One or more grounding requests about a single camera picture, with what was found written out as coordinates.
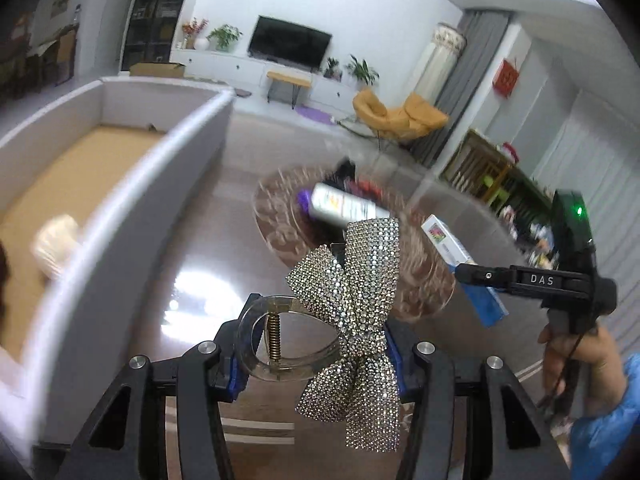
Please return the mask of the blue sleeve forearm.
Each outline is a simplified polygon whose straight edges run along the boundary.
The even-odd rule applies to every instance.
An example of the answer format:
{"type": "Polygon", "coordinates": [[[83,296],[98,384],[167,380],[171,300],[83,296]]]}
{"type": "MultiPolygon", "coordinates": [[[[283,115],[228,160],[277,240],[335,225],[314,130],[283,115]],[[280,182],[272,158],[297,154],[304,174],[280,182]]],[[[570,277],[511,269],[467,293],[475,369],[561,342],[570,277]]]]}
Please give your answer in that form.
{"type": "Polygon", "coordinates": [[[631,389],[610,414],[575,422],[570,430],[572,478],[600,479],[638,428],[639,396],[631,389]]]}

